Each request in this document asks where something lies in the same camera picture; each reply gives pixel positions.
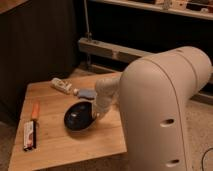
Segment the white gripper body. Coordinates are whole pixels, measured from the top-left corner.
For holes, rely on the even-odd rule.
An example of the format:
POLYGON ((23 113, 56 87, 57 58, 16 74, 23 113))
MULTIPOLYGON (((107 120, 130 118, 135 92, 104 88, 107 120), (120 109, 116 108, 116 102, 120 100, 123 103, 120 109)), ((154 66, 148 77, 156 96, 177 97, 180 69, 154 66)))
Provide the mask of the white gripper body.
POLYGON ((110 110, 114 96, 97 95, 92 102, 92 117, 94 119, 102 119, 110 110))

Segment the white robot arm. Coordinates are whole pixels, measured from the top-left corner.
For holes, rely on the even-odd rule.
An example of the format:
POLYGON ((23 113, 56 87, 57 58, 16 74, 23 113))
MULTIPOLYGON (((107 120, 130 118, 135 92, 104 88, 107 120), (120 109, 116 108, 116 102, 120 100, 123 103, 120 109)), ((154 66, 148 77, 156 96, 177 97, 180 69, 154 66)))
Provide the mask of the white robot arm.
POLYGON ((131 171, 192 171, 186 105, 207 84, 211 68, 206 53, 184 46, 96 81, 93 114, 103 118, 118 97, 131 171))

